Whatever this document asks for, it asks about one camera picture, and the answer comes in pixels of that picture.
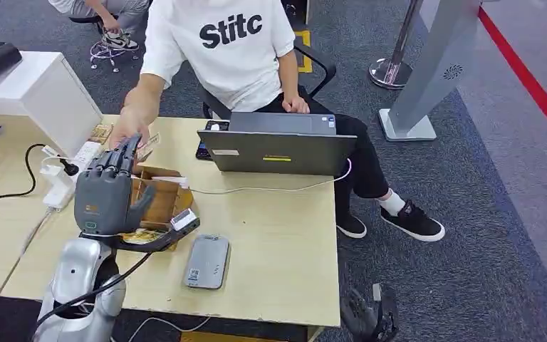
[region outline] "white sock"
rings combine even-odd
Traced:
[[[387,198],[384,201],[381,201],[380,199],[377,199],[377,201],[380,203],[380,206],[387,210],[391,216],[397,216],[397,213],[400,212],[401,209],[405,206],[404,200],[396,194],[393,190],[389,189],[389,191],[392,192],[391,197]]]

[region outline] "chair armrest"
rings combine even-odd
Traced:
[[[324,77],[323,81],[318,84],[310,93],[309,96],[313,97],[315,96],[318,91],[320,91],[330,80],[334,78],[336,75],[336,65],[330,60],[329,58],[325,57],[322,53],[313,50],[311,47],[303,45],[302,43],[299,43],[295,41],[294,48],[302,53],[303,55],[307,56],[312,61],[316,62],[319,66],[321,66],[324,71],[326,72],[326,76]]]
[[[202,86],[200,86],[200,95],[207,107],[214,111],[222,120],[229,120],[231,118],[231,110]],[[205,111],[204,116],[209,118],[207,115],[208,113]]]

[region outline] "person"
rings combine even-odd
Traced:
[[[100,16],[103,42],[122,50],[136,50],[139,47],[130,37],[141,25],[142,17],[150,6],[150,0],[49,0],[49,3],[69,18]]]
[[[163,89],[186,60],[204,88],[231,110],[329,113],[298,87],[295,35],[280,0],[155,0],[146,37],[140,79],[126,96],[111,147],[138,131],[150,136],[148,125],[158,116]],[[366,235],[366,225],[349,210],[353,190],[376,199],[382,218],[410,236],[441,239],[442,224],[389,188],[367,126],[340,114],[335,121],[337,134],[358,137],[350,155],[353,169],[335,183],[338,229],[352,238]]]

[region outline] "sneaker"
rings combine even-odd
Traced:
[[[353,239],[361,239],[366,236],[368,229],[364,222],[353,215],[349,215],[345,222],[339,226],[336,225],[338,230],[342,231],[344,235]]]
[[[388,224],[396,226],[411,237],[425,242],[439,241],[445,235],[443,224],[430,218],[411,200],[397,214],[391,216],[387,210],[380,208],[380,216]]]
[[[102,41],[111,48],[129,51],[137,50],[137,48],[139,48],[139,44],[129,39],[129,36],[130,34],[128,33],[114,33],[104,30]]]

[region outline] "white power strip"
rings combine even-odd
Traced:
[[[99,142],[88,141],[80,148],[74,156],[72,163],[78,166],[78,173],[72,176],[72,181],[76,184],[76,180],[82,171],[87,169],[91,160],[101,151],[102,145]]]
[[[91,163],[91,160],[98,155],[101,151],[102,145],[99,142],[85,142],[85,144],[80,148],[78,153],[71,160],[71,163],[78,166],[78,172],[76,175],[69,177],[63,172],[63,168],[60,166],[46,165],[41,169],[41,174],[45,175],[53,186],[49,193],[43,198],[43,203],[48,207],[62,210],[68,205],[72,196],[74,194],[76,180],[81,172],[87,169],[87,166]]]

